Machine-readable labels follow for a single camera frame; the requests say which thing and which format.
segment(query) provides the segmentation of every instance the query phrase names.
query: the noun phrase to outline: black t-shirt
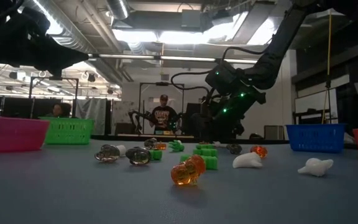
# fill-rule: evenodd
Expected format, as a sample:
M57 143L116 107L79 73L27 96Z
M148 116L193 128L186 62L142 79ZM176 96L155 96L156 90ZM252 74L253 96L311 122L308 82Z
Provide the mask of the black t-shirt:
M169 131L168 121L176 116L177 113L170 106L158 106L154 108L152 115L154 116L154 131Z

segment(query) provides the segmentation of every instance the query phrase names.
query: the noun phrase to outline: white figurine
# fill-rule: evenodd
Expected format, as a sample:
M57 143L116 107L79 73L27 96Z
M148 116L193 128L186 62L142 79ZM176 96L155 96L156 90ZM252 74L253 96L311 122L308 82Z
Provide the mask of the white figurine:
M298 169L298 173L300 174L311 174L317 177L323 176L326 171L331 168L334 164L332 159L327 159L325 161L321 161L316 158L311 158L306 161L306 165L301 169Z
M124 157L125 153L127 152L127 149L125 148L125 146L120 145L120 146L116 146L119 150L119 155L120 157Z
M256 167L261 168L261 159L256 152L249 152L243 155L237 156L233 160L233 168L239 167Z

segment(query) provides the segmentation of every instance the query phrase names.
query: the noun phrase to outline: man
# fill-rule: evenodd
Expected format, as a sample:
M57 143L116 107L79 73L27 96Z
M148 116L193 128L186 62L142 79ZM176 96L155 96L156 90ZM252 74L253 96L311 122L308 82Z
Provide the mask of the man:
M169 131L168 129L168 121L170 121L174 116L177 115L175 110L167 106L168 103L168 96L161 95L160 96L160 104L154 108L152 112L153 122L150 121L150 127L154 127L154 134L163 134L163 131Z

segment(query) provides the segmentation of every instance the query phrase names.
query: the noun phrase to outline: whiteboard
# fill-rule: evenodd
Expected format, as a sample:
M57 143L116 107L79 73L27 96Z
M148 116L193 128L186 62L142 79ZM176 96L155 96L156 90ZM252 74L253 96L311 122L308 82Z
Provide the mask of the whiteboard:
M331 89L329 91L330 100L331 100L331 116L333 118L337 118L337 104L336 104L336 91L335 89ZM301 98L295 99L295 112L296 113L303 113L307 112L308 109L316 109L316 110L323 110L324 109L324 98L326 92L322 91L319 93L315 93L312 95L304 96ZM328 93L327 93L327 101L325 109L329 109L328 105Z

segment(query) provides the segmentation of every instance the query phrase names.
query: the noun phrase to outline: laboratory room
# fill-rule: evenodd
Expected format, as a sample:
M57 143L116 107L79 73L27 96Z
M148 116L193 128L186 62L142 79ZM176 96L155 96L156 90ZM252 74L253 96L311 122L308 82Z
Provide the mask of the laboratory room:
M0 0L0 223L358 223L358 1Z

